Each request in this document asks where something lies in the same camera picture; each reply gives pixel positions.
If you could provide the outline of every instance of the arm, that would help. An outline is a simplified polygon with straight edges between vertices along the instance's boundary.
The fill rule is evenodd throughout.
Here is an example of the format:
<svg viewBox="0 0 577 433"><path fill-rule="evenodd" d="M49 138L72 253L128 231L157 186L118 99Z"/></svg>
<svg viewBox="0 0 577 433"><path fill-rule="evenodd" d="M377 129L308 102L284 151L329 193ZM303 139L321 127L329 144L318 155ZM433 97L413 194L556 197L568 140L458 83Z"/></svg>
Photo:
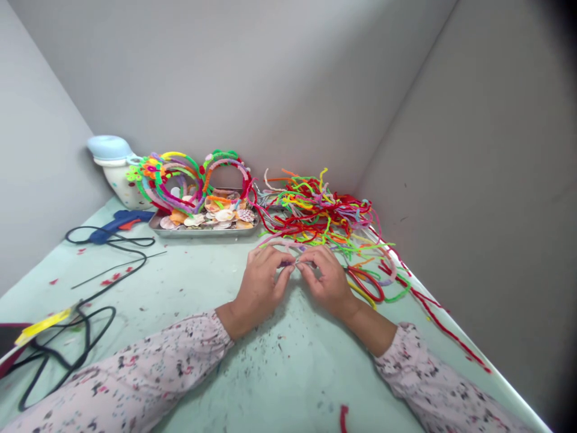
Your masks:
<svg viewBox="0 0 577 433"><path fill-rule="evenodd" d="M426 431L530 432L497 401L429 353L414 325L396 326L357 299L328 248L310 248L299 260L320 268L322 277L316 279L311 268L297 264L313 297L363 342L381 377L395 396L407 401Z"/></svg>
<svg viewBox="0 0 577 433"><path fill-rule="evenodd" d="M205 379L235 340L274 312L294 270L286 267L275 282L282 261L295 259L273 247L251 251L234 301L177 322L82 369L4 431L151 430Z"/></svg>

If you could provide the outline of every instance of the black wire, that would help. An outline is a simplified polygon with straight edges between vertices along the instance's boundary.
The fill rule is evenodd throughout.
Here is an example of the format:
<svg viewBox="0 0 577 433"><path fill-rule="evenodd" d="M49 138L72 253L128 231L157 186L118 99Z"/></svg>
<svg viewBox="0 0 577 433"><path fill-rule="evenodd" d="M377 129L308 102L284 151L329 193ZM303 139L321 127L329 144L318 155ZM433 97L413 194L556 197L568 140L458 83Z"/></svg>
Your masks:
<svg viewBox="0 0 577 433"><path fill-rule="evenodd" d="M94 277L84 281L83 283L77 284L76 286L72 287L72 289L75 289L75 288L77 288L77 287L79 287L79 286L81 286L81 285L83 285L83 284L85 284L91 280L94 280L95 278L98 278L102 274L105 274L105 273L111 271L112 269L118 268L119 266L125 266L125 265L128 265L130 263L139 262L140 260L142 260L142 263L140 263L138 266L136 266L136 268L133 269L132 271L130 271L128 274L124 274L122 277L113 281L111 284L107 285L102 290L96 292L94 295L90 296L89 298L80 300L80 302L78 302L75 305L74 310L73 310L80 317L78 320L75 319L73 322L71 322L69 324L65 324L65 325L54 325L55 328L60 328L60 330L44 344L39 344L38 341L36 341L36 339L32 340L32 342L30 343L30 347L32 349L34 349L35 352L33 352L30 356L28 356L23 361L15 363L10 367L8 374L12 373L14 370L16 370L16 369L18 369L24 365L29 364L30 362L42 359L42 363L38 367L38 370L36 370L36 374L34 375L28 388L26 388L26 391L24 392L24 395L20 399L20 402L18 403L18 409L21 412L24 412L28 408L26 406L26 400L30 396L30 393L34 389L36 383L38 382L38 379L40 378L44 369L46 368L48 361L51 358L54 359L56 362L58 362L58 364L60 364L66 370L66 373L63 375L63 377L58 381L58 383L52 388L52 390L46 396L49 396L54 391L59 389L68 380L68 378L70 377L70 375L74 371L76 371L80 367L82 367L82 365L86 362L86 359L88 358L88 354L96 346L98 341L104 336L104 334L106 333L106 331L108 330L108 328L110 327L110 325L112 324L112 321L114 320L114 318L116 316L116 308L111 307L111 306L102 307L102 308L96 310L95 312L90 313L89 315L86 315L81 310L82 306L84 306L86 303L88 303L90 301L93 301L94 299L98 298L99 296L103 295L104 293L106 293L107 291L112 289L116 284L118 284L119 282L123 281L125 278L127 278L130 275L137 272L140 268L142 268L146 264L146 261L149 257L154 257L154 256L158 256L160 254L166 253L166 251L164 251L163 253L154 254L152 256L147 256L142 251L131 250L130 248L121 247L120 245L117 245L116 243L117 242L129 242L129 243L136 245L136 246L139 246L139 247L150 247L156 241L154 240L154 238L132 238L132 239L131 238L125 238L124 236L120 236L118 233L110 232L109 230L105 230L101 227L94 227L94 226L75 227L75 228L69 230L68 233L66 233L64 238L67 241L69 241L73 244L76 244L76 245L89 244L90 243L89 239L86 239L84 241L73 241L72 239L70 239L70 235L72 233L74 233L75 231L80 230L80 229L101 230L103 232L108 233L111 236L116 236L116 238L118 238L118 239L111 239L111 240L107 241L106 244L111 246L112 248L116 248L116 249L121 250L121 251L139 254L142 257L139 259L133 260L131 262L123 263L122 265L113 266L112 268L107 269L106 271L101 272L98 275L95 275ZM94 340L91 341L91 339L90 339L90 335L91 335L90 319L92 317L94 317L95 315L98 315L99 313L105 312L107 310L110 310L110 312L111 312L110 317L108 318L108 321L106 322L102 331L100 331L98 333L98 335L94 338ZM62 354L60 352L58 352L55 349L48 347L47 345L48 345L48 343L53 341L56 337L58 337L62 332L64 332L66 329L71 328L71 327L75 327L75 326L80 325L80 324L84 324L84 350L82 351L82 354L71 364L62 356Z"/></svg>

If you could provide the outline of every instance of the blue glue gun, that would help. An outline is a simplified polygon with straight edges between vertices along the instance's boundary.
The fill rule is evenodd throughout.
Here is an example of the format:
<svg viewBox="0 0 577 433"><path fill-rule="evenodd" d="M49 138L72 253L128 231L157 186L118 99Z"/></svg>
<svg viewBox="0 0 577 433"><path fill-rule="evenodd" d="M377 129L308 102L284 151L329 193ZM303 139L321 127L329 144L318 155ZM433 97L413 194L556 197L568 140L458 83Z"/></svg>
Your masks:
<svg viewBox="0 0 577 433"><path fill-rule="evenodd" d="M114 233L119 230L130 230L136 223L150 221L153 215L154 212L146 212L145 210L119 210L114 213L114 220L102 228ZM105 244L112 235L104 230L93 232L88 238L90 242L97 245Z"/></svg>

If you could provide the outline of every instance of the floral print sleeve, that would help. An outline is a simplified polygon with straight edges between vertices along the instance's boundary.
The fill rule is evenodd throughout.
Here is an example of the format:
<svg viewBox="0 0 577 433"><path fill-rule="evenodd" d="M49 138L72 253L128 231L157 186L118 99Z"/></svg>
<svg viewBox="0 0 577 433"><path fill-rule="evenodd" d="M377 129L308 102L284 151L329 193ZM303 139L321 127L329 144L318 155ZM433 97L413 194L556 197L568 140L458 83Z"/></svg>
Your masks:
<svg viewBox="0 0 577 433"><path fill-rule="evenodd" d="M232 345L214 311L191 316L79 371L4 432L149 431Z"/></svg>
<svg viewBox="0 0 577 433"><path fill-rule="evenodd" d="M374 361L393 394L406 400L427 432L532 431L429 353L413 324L400 323L389 350Z"/></svg>

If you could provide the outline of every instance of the light green table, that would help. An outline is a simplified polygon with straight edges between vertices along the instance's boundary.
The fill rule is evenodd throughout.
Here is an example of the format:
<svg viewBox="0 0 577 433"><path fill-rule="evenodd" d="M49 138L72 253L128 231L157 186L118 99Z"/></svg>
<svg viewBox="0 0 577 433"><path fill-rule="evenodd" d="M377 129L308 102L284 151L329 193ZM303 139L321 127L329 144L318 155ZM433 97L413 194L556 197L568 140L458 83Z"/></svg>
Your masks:
<svg viewBox="0 0 577 433"><path fill-rule="evenodd" d="M101 227L119 209L121 205L113 198L86 225ZM128 237L154 235L145 224L138 224L124 234ZM259 239L253 236L237 241L234 238L184 241L157 237L156 244L142 250L148 255L167 253L150 259L139 272L88 308L90 312L112 305L118 312L85 365L108 357L187 315L232 300L242 278L246 255ZM78 255L79 248L63 242L12 287L0 299L1 321L37 322L49 313L61 311L99 290L100 282L113 272L78 289L70 290L70 287L137 258L136 254L107 245L89 244L81 255ZM50 285L56 278L57 283ZM430 296L416 278L411 282ZM399 290L400 285L394 284L385 287L385 294L392 296ZM379 311L394 322L415 323L439 358L536 431L549 431L494 368L495 373L489 375L468 361L462 350L427 320L411 296L394 304L382 304ZM438 312L438 316L451 331L471 344L446 313ZM83 336L66 331L55 341L55 347L72 359L81 350ZM17 414L17 403L34 371L35 368L26 366L0 381L0 427ZM60 374L60 367L51 363L37 385L36 398L40 398ZM32 394L29 401L35 401L34 398ZM378 376L367 351L314 305L300 274L295 272L287 296L274 317L236 344L220 367L190 392L156 430L338 432L341 404L349 406L347 428L351 433L423 431L408 406L396 399Z"/></svg>

